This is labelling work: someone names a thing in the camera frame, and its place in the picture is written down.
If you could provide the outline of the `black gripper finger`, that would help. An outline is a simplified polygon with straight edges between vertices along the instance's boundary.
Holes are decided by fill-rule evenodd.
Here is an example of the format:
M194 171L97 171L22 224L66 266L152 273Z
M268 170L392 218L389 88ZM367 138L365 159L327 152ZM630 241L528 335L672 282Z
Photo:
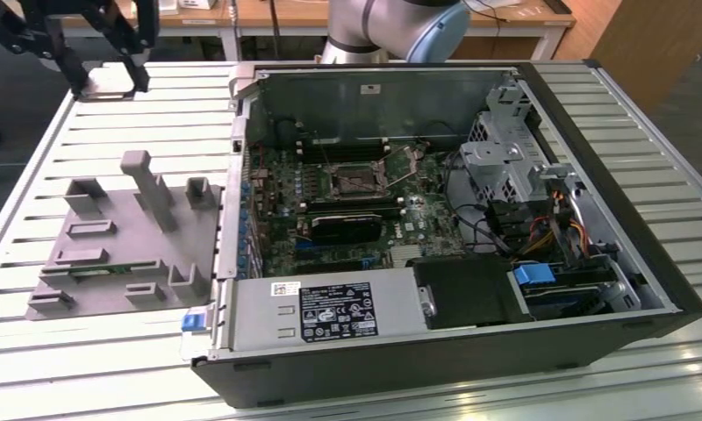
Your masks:
M29 11L27 16L23 12L18 15L0 1L0 44L13 54L33 54L46 68L63 75L70 93L81 96L89 73L66 44L61 18L45 17L34 11Z
M137 28L122 19L122 47L118 49L121 62L133 82L133 92L146 92L149 75L145 69L152 48L158 35L158 1L136 0Z

